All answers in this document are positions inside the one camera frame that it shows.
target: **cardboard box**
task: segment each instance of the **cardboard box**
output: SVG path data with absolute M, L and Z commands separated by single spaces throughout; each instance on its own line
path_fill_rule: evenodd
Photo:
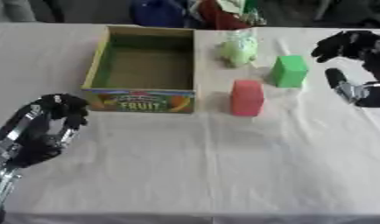
M 194 112 L 194 31 L 108 26 L 82 90 L 94 110 Z

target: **light green plush toy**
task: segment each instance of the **light green plush toy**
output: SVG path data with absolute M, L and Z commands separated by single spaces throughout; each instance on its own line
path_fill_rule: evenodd
M 233 67 L 239 67 L 257 56 L 257 40 L 251 32 L 237 31 L 222 44 L 221 56 Z

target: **box label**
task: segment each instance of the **box label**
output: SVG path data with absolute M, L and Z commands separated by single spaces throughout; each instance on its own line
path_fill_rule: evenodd
M 128 94 L 99 94 L 100 109 L 129 112 L 191 113 L 194 96 L 182 94 L 150 94 L 137 91 Z

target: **robotic hand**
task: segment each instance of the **robotic hand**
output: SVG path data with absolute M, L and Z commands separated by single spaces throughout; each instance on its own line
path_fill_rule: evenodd
M 335 57 L 363 61 L 363 68 L 378 81 L 351 84 L 336 68 L 326 71 L 331 88 L 358 107 L 380 108 L 380 36 L 371 31 L 341 31 L 318 42 L 312 56 L 320 63 Z
M 19 179 L 19 170 L 57 157 L 80 126 L 87 125 L 88 103 L 70 94 L 44 95 L 23 106 L 0 129 L 0 216 L 3 203 Z M 50 122 L 63 119 L 56 135 L 48 135 Z

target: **blue object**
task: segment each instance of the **blue object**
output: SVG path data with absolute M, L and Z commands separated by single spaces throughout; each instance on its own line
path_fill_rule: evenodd
M 130 7 L 133 22 L 142 26 L 184 27 L 185 11 L 173 0 L 133 0 Z

